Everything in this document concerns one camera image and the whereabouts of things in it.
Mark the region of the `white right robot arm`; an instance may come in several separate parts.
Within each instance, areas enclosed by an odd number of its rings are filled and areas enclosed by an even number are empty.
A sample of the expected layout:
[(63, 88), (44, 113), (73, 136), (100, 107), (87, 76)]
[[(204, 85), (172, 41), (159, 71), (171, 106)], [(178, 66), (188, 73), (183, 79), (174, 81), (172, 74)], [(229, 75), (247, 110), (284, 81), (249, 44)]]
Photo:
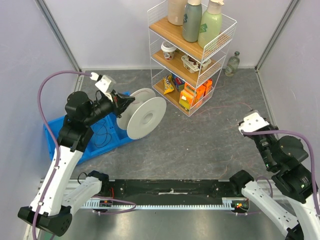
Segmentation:
[(265, 193), (245, 170), (229, 180), (229, 191), (253, 202), (281, 231), (287, 240), (318, 240), (320, 238), (320, 203), (315, 170), (302, 162), (314, 159), (310, 142), (300, 133), (279, 130), (267, 125), (255, 131), (242, 127), (239, 131), (255, 142), (272, 181), (294, 210), (287, 212), (273, 197)]

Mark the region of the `white cable spool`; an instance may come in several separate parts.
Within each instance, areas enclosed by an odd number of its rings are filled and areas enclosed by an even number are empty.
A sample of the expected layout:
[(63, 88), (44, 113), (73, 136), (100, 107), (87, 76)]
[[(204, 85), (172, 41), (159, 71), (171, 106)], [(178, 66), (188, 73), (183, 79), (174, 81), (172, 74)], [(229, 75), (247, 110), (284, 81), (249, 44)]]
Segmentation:
[(138, 140), (159, 125), (165, 115), (167, 102), (163, 97), (156, 96), (150, 88), (139, 89), (130, 96), (135, 101), (121, 114), (121, 118), (116, 119), (116, 123), (130, 139)]

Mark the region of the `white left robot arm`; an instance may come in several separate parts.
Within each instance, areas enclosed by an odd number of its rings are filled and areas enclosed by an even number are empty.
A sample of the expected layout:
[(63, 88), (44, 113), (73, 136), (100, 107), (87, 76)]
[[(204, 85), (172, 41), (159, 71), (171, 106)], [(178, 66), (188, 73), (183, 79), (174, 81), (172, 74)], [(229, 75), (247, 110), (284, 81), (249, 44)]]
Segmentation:
[(75, 213), (93, 196), (106, 196), (110, 191), (109, 176), (96, 170), (87, 175), (68, 196), (65, 190), (71, 174), (82, 158), (94, 132), (91, 126), (109, 114), (121, 114), (135, 97), (113, 90), (109, 96), (91, 101), (83, 91), (71, 93), (65, 105), (66, 115), (58, 137), (54, 138), (55, 152), (44, 182), (29, 206), (21, 207), (18, 217), (32, 228), (61, 237), (69, 229)]

